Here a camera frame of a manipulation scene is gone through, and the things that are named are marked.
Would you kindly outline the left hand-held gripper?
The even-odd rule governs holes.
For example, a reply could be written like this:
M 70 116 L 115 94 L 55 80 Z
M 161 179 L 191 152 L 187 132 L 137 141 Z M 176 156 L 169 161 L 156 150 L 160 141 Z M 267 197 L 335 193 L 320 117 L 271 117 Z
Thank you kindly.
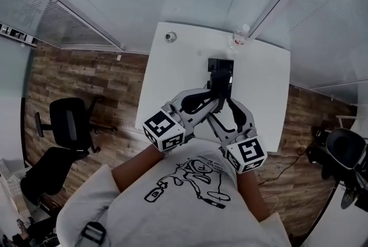
M 160 152 L 169 152 L 194 137 L 194 127 L 216 110 L 220 100 L 208 89 L 180 92 L 143 123 L 143 130 Z

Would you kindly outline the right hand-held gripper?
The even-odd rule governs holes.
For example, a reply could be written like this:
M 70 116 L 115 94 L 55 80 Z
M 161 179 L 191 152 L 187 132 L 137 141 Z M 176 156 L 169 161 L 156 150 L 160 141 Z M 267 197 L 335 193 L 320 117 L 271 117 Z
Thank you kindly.
M 242 103 L 233 98 L 227 98 L 227 104 L 232 111 L 237 131 L 226 129 L 218 118 L 210 113 L 207 122 L 215 136 L 221 141 L 221 151 L 224 158 L 238 174 L 243 174 L 261 167 L 267 159 L 263 139 L 257 134 L 252 113 Z

